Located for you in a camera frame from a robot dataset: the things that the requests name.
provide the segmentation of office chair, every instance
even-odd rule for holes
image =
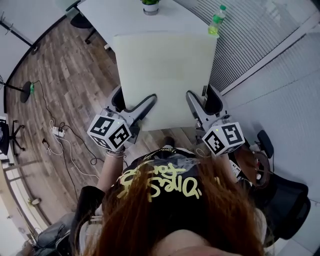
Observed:
[[[21,128],[25,128],[24,125],[19,125],[19,127],[15,130],[15,123],[17,123],[17,120],[13,120],[12,122],[12,130],[11,130],[11,135],[10,135],[10,131],[9,131],[9,125],[6,124],[5,122],[0,122],[0,128],[2,131],[2,138],[0,140],[0,150],[4,155],[8,155],[8,150],[9,150],[9,144],[10,144],[10,140],[12,140],[13,142],[13,154],[15,156],[18,156],[18,154],[16,153],[16,149],[15,149],[15,145],[18,146],[19,149],[21,149],[22,151],[25,151],[26,149],[24,147],[21,147],[19,145],[19,143],[17,142],[17,138],[16,135],[19,132],[19,130]]]
[[[252,187],[250,195],[257,208],[265,214],[267,230],[265,246],[271,246],[279,238],[292,238],[305,222],[311,207],[308,187],[302,183],[270,175],[264,189]]]
[[[78,0],[71,4],[65,11],[69,12],[72,8],[76,9],[79,13],[72,18],[70,21],[70,24],[78,29],[91,29],[93,26],[90,23],[90,21],[80,12],[78,9],[78,4],[81,1]],[[96,32],[97,30],[93,28],[93,30],[90,32],[90,34],[87,36],[87,38],[84,40],[87,45],[91,43],[90,37]]]

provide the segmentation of white table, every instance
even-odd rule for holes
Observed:
[[[161,0],[154,16],[144,14],[140,0],[86,0],[78,8],[111,48],[116,35],[146,31],[208,34],[204,21],[173,0]]]

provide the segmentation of wooden floor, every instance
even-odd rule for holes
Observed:
[[[104,150],[87,135],[87,129],[96,114],[99,114],[112,90],[120,84],[116,57],[113,51],[106,52],[106,42],[96,35],[92,43],[86,45],[83,40],[88,35],[86,29],[74,28],[69,20],[63,20],[40,42],[41,48],[36,55],[29,54],[11,80],[12,85],[21,87],[26,81],[40,80],[48,109],[57,119],[57,125],[66,125],[83,138],[94,154],[104,159]],[[20,93],[7,90],[7,113],[10,120],[18,120],[25,125],[18,141],[25,152],[20,152],[20,163],[38,160],[39,163],[22,168],[25,181],[35,198],[41,198],[40,209],[51,223],[65,213],[74,211],[77,200],[71,179],[65,167],[62,155],[46,151],[42,140],[46,139],[55,153],[61,153],[61,147],[50,132],[52,119],[46,110],[40,83],[35,83],[34,94],[23,104]],[[135,145],[126,150],[126,161],[158,149],[164,136],[176,139],[177,147],[192,150],[195,144],[193,128],[176,128],[141,132]],[[79,169],[87,174],[99,175],[103,163],[91,165],[93,156],[86,150],[80,139],[67,129],[65,139],[72,145],[72,158]],[[86,185],[95,185],[95,177],[79,173],[71,162],[70,146],[67,142],[65,158],[70,175],[76,186],[77,194]]]

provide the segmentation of fan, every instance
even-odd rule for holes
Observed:
[[[18,87],[14,87],[14,86],[12,86],[12,85],[10,85],[8,83],[5,83],[3,78],[2,78],[2,76],[0,75],[0,90],[2,89],[3,86],[6,86],[7,88],[11,88],[11,89],[14,89],[14,90],[17,90],[17,91],[21,92],[20,101],[22,103],[25,103],[28,100],[29,96],[30,96],[31,84],[32,83],[30,81],[27,81],[23,85],[22,89],[20,89]]]

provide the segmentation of white cube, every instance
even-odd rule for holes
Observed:
[[[87,133],[98,146],[112,151],[117,151],[131,137],[125,120],[99,114]]]
[[[212,126],[202,140],[215,156],[228,154],[245,143],[238,122]]]

